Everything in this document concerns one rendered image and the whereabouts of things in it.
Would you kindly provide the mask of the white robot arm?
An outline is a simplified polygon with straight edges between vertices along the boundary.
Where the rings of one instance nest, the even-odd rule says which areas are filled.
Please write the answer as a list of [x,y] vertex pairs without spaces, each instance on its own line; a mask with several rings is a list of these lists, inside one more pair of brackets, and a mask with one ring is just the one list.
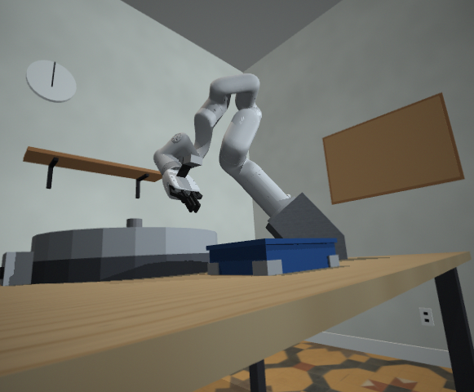
[[177,176],[183,178],[191,168],[201,166],[210,148],[213,128],[228,109],[230,94],[236,94],[235,104],[241,111],[235,113],[224,134],[219,164],[268,214],[269,222],[295,197],[285,194],[256,163],[246,157],[262,118],[255,104],[258,91],[259,79],[251,73],[217,78],[210,84],[208,99],[194,116],[194,145],[186,133],[180,132],[155,152],[153,160],[162,175],[169,168],[180,166]]

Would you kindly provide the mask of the blue crate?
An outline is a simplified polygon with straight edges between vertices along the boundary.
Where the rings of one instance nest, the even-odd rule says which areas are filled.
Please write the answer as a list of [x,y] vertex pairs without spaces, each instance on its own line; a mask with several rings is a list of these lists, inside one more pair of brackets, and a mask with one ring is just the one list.
[[208,274],[269,276],[339,266],[337,238],[262,238],[206,246]]

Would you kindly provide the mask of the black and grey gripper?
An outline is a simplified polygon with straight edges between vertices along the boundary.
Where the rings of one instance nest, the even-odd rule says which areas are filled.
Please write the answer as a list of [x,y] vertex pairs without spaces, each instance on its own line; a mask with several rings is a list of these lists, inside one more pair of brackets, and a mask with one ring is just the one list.
[[180,200],[185,203],[189,212],[197,213],[201,206],[198,200],[202,199],[200,189],[189,174],[185,178],[177,176],[180,168],[180,166],[174,166],[164,172],[163,186],[169,198]]

